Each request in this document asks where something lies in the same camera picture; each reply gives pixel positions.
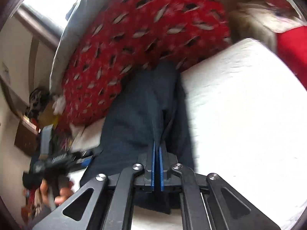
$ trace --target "bed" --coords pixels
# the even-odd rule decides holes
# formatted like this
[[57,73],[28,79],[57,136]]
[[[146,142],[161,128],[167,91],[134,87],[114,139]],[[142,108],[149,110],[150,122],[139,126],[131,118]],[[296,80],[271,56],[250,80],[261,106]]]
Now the bed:
[[[260,42],[244,39],[182,73],[196,172],[218,173],[282,230],[307,206],[307,92]],[[103,122],[80,143],[99,144]],[[70,174],[79,188],[84,170]],[[290,196],[285,186],[291,180]],[[136,207],[131,229],[181,229],[170,216]]]

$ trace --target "red cloth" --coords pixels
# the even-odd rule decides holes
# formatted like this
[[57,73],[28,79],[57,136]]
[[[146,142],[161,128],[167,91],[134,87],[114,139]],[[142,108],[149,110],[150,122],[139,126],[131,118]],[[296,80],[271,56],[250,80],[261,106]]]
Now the red cloth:
[[112,0],[71,57],[61,123],[105,117],[133,67],[152,68],[167,58],[184,71],[225,49],[229,36],[218,0]]
[[277,55],[307,89],[307,27],[277,34]]

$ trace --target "human hand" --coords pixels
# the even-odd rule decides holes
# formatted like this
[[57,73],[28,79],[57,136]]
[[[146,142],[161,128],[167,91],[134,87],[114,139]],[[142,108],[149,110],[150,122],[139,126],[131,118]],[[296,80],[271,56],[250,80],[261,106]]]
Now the human hand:
[[[71,190],[73,185],[74,185],[73,182],[69,181],[67,188],[61,188],[61,190],[59,191],[59,196],[57,196],[54,199],[54,203],[57,206],[61,205],[64,201],[66,201],[70,196],[73,195],[74,192]],[[49,205],[49,200],[48,200],[48,184],[45,179],[43,179],[41,182],[40,193],[41,193],[43,203],[49,207],[50,205]]]

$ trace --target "triangular cutout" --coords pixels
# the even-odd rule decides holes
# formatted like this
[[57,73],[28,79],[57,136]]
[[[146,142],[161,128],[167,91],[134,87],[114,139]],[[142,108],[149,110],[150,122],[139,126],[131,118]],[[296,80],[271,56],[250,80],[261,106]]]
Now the triangular cutout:
[[93,194],[93,189],[87,189],[81,194],[74,202],[72,202],[67,208],[63,210],[63,214],[76,221],[81,220],[85,208]]
[[227,188],[221,188],[222,195],[226,201],[229,212],[235,220],[244,215],[248,215],[251,209],[240,201],[232,192]]

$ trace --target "white mattress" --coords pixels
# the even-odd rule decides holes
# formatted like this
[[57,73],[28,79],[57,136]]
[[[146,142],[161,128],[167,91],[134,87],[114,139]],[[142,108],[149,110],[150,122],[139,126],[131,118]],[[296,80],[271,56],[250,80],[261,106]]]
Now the white mattress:
[[[182,79],[197,173],[218,173],[282,230],[290,229],[307,205],[304,87],[252,39],[195,65]],[[71,176],[75,189],[83,172]],[[180,230],[180,210],[165,215],[135,207],[131,229]]]

